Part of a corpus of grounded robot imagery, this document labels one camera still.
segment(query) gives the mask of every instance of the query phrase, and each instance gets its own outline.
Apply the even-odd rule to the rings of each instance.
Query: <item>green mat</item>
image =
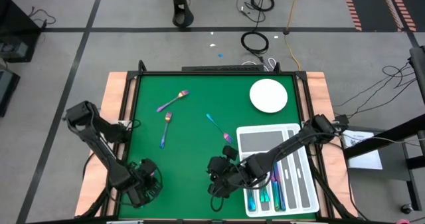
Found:
[[[277,80],[288,92],[286,107],[276,114],[260,112],[250,101],[250,87],[263,78]],[[156,112],[182,90],[189,90],[190,95]],[[221,211],[210,208],[207,165],[213,156],[222,155],[225,142],[205,115],[211,114],[234,139],[237,127],[241,126],[300,123],[290,76],[143,76],[137,98],[135,119],[141,121],[141,126],[133,131],[128,161],[153,160],[161,170],[164,188],[145,207],[134,209],[121,205],[120,218],[247,219],[241,189],[224,200]],[[172,112],[173,117],[165,149],[161,150],[167,112]],[[129,202],[128,196],[124,195],[122,201]],[[220,199],[214,199],[216,208],[219,204]],[[309,213],[273,218],[314,219],[315,216]]]

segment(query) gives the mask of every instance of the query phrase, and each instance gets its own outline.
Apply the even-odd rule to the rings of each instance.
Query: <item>concrete floor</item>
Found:
[[[251,27],[236,11],[236,0],[191,0],[195,14],[192,27]],[[275,0],[260,27],[286,25],[292,0]],[[57,18],[49,27],[78,27],[88,24],[95,0],[14,0],[26,13],[31,6],[45,9]],[[171,0],[101,0],[93,27],[173,27]],[[354,27],[344,0],[298,0],[293,27]],[[84,48],[78,70],[66,96],[66,108],[83,100],[100,106],[108,73],[135,70],[142,59],[148,70],[180,70],[182,66],[241,64],[255,57],[240,45],[241,32],[190,33],[43,33],[32,62],[10,64],[21,76],[6,117],[0,118],[0,222],[15,223],[51,128],[62,91],[72,71],[77,50]],[[274,57],[282,69],[293,71],[291,60],[279,32],[265,32],[270,49],[265,58]],[[425,33],[416,33],[425,45]],[[304,70],[322,71],[333,104],[340,104],[384,78],[381,68],[401,67],[409,57],[410,41],[405,33],[292,33],[288,37]],[[260,46],[257,39],[249,46]],[[391,99],[397,81],[382,89],[367,107]],[[353,113],[370,94],[336,108],[338,113]],[[390,104],[358,114],[351,124],[372,128],[391,128],[417,115],[425,107],[416,84],[409,86]],[[414,156],[415,147],[409,147]],[[88,148],[66,125],[60,123],[27,222],[73,218],[82,183],[82,166]],[[403,215],[398,208],[408,203],[404,182],[376,179],[350,171],[355,201],[359,209],[376,221],[415,219],[424,212]],[[418,187],[425,186],[425,171],[415,172]],[[425,205],[425,190],[420,189]]]

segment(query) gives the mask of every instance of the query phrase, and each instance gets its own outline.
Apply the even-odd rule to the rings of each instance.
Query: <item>table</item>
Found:
[[[127,76],[126,72],[111,72],[108,77],[108,83],[106,85],[105,95],[102,101],[101,116],[109,122],[116,121],[120,114],[121,103],[122,103],[122,99],[124,95],[124,86],[126,85],[126,76]],[[312,103],[314,112],[316,114],[324,114],[330,120],[334,119],[324,74],[321,72],[309,72],[307,73],[307,78],[308,78],[309,92],[311,96],[311,103]],[[306,111],[307,110],[306,95],[303,92],[303,86],[300,80],[298,80],[298,86],[299,86],[299,95],[300,95],[303,115],[305,116],[304,117],[305,119],[308,119],[308,113]],[[129,119],[130,117],[129,111],[131,108],[134,90],[135,90],[135,82],[131,82],[129,93],[128,93],[128,102],[127,102],[127,106],[125,107],[126,111],[125,111],[124,119],[126,120]],[[292,116],[289,119],[295,120],[296,117]],[[122,151],[123,151],[123,148],[121,147],[119,149],[119,154],[122,154]],[[324,166],[326,169],[329,186],[335,192],[336,196],[339,198],[340,202],[347,208],[347,210],[353,214],[356,214],[355,209],[349,199],[349,190],[348,190],[349,186],[347,184],[342,184],[342,183],[347,183],[347,170],[344,165],[344,157],[343,157],[342,151],[333,146],[324,146],[322,153],[324,156]],[[220,149],[215,150],[215,153],[213,155],[216,155],[216,156],[220,155]],[[78,200],[78,204],[76,208],[76,215],[82,214],[83,212],[87,210],[87,208],[89,208],[89,206],[91,206],[92,202],[97,198],[98,194],[103,190],[105,185],[105,180],[106,180],[106,169],[103,167],[100,161],[96,157],[94,157],[87,166],[86,176],[84,178],[81,193],[80,193],[80,199]],[[319,203],[321,206],[321,215],[323,217],[327,217],[328,213],[326,212],[326,208],[325,208],[323,192],[321,191],[319,186],[317,186],[317,194],[318,194]],[[114,205],[109,205],[107,214],[112,214],[113,212],[114,212]],[[297,216],[292,218],[312,219],[314,218],[314,216],[303,215],[303,216]]]

